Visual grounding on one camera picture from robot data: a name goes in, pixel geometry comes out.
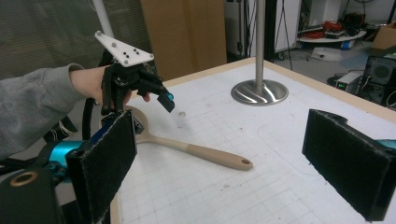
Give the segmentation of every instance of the gray sleeve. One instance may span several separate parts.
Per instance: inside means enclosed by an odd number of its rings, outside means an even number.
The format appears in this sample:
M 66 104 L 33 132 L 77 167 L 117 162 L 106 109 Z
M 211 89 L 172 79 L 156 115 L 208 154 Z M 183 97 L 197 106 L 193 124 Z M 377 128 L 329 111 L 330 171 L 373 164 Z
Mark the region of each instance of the gray sleeve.
M 0 81 L 0 160 L 27 149 L 84 98 L 69 77 L 79 69 L 78 64 L 42 68 Z

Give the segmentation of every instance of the metal pole base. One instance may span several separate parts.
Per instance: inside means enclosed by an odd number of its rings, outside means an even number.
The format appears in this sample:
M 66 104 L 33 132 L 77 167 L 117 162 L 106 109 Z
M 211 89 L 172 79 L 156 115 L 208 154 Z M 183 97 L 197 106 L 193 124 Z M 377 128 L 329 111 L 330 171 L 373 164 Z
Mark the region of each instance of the metal pole base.
M 239 83 L 231 90 L 235 101 L 244 105 L 274 105 L 288 97 L 288 89 L 275 81 L 263 80 L 262 89 L 257 90 L 256 80 Z

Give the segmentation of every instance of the cardboard box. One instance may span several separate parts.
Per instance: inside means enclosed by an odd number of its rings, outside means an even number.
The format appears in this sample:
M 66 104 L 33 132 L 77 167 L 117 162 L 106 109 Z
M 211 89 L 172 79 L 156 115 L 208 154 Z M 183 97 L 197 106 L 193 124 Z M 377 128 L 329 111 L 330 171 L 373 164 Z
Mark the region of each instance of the cardboard box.
M 227 63 L 223 0 L 140 2 L 163 80 Z
M 383 26 L 375 37 L 373 49 L 388 49 L 396 46 L 396 22 Z

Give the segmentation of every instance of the metal stand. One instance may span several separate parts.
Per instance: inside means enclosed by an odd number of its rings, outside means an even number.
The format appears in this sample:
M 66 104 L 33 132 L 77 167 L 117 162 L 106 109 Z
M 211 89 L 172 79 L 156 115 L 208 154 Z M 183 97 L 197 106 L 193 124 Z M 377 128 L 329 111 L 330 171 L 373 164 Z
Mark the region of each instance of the metal stand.
M 245 105 L 273 105 L 285 100 L 289 91 L 276 81 L 262 79 L 265 1 L 256 0 L 256 6 L 256 80 L 237 84 L 231 90 L 231 96 Z

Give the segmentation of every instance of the computer tower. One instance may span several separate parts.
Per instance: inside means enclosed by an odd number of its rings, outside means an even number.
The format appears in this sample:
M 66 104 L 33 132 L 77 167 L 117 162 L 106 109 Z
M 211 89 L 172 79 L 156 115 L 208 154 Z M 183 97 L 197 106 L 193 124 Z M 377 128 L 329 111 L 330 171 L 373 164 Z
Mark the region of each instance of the computer tower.
M 369 56 L 361 79 L 359 96 L 376 104 L 396 103 L 396 59 Z

